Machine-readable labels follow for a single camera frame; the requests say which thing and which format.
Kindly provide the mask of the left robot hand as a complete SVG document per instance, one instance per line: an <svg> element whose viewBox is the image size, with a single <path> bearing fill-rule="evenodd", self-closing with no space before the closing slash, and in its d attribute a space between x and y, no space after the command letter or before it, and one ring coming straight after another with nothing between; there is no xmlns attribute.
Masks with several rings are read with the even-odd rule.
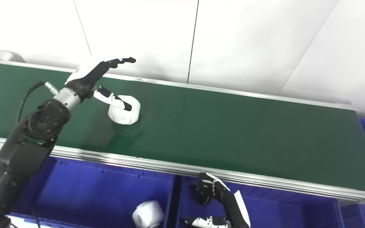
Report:
<svg viewBox="0 0 365 228"><path fill-rule="evenodd" d="M107 73L109 69L115 69L120 64L135 63L136 59L129 58L116 58L107 61L92 61L85 65L79 66L79 68L73 72L67 81L65 87L74 91L81 102L87 98L94 97L103 103L115 106L122 110L131 111L133 106L124 101L120 96L114 95L103 86L96 86L96 83Z"/></svg>

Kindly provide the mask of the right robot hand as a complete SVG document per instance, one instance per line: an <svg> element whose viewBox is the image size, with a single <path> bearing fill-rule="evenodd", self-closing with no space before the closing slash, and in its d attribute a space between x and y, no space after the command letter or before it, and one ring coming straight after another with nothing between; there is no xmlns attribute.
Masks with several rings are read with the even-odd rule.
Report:
<svg viewBox="0 0 365 228"><path fill-rule="evenodd" d="M249 213L239 190L233 193L218 177L199 172L199 181L194 184L194 199L201 206L207 206L212 199L223 205L226 216L188 216L181 222L194 228L250 228Z"/></svg>

